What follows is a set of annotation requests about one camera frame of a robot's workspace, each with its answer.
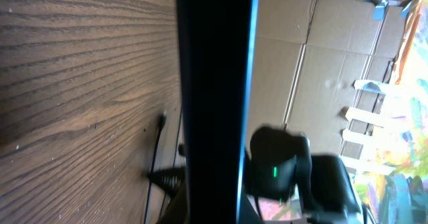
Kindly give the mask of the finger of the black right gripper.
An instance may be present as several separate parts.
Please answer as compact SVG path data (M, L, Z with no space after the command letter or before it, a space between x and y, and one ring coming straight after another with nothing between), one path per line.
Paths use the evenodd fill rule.
M185 182L185 167L159 169L146 175L151 183L160 187L170 198L175 198Z

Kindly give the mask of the blue Galaxy S24 smartphone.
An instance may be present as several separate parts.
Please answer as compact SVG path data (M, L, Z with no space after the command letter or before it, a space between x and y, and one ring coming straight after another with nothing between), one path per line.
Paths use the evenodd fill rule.
M243 190L258 0L176 0L191 223L258 223Z

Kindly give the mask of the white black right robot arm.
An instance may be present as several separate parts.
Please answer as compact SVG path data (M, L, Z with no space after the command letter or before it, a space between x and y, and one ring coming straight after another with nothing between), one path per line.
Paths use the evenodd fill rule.
M311 154L303 135L262 126L244 150L235 131L193 131L179 151L186 165L148 175L171 200L161 223L262 223L260 199L296 199L299 223L370 221L342 160Z

